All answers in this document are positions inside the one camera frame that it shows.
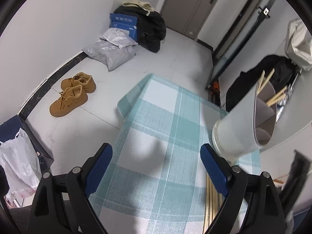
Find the white shoulder bag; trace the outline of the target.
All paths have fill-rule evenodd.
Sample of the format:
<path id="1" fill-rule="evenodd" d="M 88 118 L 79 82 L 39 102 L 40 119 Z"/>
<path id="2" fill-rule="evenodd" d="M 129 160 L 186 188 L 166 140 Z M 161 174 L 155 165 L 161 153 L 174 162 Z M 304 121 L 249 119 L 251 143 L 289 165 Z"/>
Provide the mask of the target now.
<path id="1" fill-rule="evenodd" d="M 302 70 L 311 70 L 311 34 L 301 19 L 288 24 L 285 54 Z"/>

